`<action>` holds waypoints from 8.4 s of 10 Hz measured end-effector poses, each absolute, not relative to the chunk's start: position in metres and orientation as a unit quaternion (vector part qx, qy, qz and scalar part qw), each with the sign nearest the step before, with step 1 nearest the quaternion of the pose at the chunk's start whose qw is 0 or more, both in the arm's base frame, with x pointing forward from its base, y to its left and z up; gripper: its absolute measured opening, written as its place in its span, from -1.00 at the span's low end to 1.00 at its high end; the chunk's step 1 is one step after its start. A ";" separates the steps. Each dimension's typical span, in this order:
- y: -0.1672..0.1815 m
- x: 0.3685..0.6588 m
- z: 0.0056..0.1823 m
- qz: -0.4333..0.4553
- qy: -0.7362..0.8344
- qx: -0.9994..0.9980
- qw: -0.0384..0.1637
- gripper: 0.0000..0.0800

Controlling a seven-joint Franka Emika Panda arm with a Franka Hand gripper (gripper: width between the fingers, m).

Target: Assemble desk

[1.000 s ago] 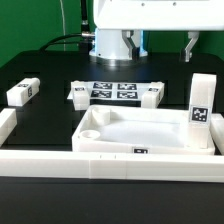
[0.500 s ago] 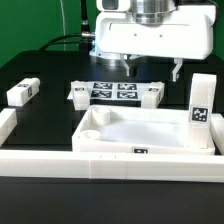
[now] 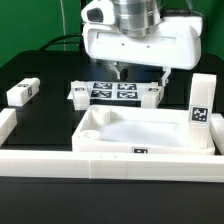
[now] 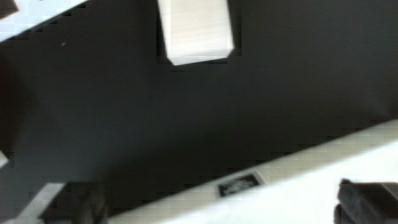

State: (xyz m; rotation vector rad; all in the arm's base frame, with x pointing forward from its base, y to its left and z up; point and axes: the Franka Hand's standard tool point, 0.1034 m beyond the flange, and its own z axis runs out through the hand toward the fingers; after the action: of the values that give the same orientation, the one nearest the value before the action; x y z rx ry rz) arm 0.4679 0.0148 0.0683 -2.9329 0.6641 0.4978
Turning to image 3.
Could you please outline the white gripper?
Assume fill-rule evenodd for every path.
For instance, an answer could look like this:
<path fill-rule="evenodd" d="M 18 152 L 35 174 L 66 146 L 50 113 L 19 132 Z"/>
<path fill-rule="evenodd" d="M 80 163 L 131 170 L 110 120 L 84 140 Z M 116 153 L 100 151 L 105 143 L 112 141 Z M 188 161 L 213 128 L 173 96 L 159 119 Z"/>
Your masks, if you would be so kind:
<path fill-rule="evenodd" d="M 202 18 L 165 14 L 162 0 L 92 0 L 81 17 L 91 58 L 163 67 L 162 86 L 171 68 L 191 69 L 201 57 Z M 114 71 L 125 79 L 119 63 Z"/>

